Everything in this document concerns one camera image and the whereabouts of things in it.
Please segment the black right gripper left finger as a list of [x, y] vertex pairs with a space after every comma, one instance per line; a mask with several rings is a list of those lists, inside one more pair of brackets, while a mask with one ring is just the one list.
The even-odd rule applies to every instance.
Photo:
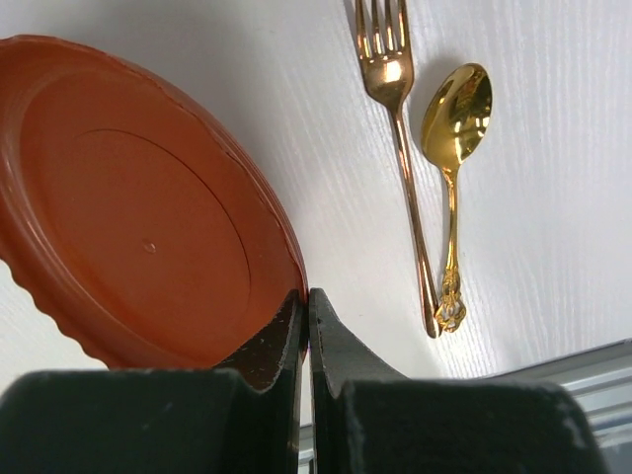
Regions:
[[208, 369], [36, 371], [1, 397], [5, 473], [293, 473], [302, 301]]

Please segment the red round plastic plate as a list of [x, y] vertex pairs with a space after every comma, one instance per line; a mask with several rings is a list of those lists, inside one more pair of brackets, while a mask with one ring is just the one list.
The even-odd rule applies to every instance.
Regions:
[[110, 368], [214, 366], [307, 294], [276, 194], [212, 114], [45, 36], [1, 42], [1, 258]]

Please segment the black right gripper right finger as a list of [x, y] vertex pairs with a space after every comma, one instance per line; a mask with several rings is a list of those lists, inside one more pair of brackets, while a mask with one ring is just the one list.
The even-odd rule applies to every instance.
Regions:
[[410, 379], [309, 294], [318, 473], [605, 473], [580, 405], [549, 382]]

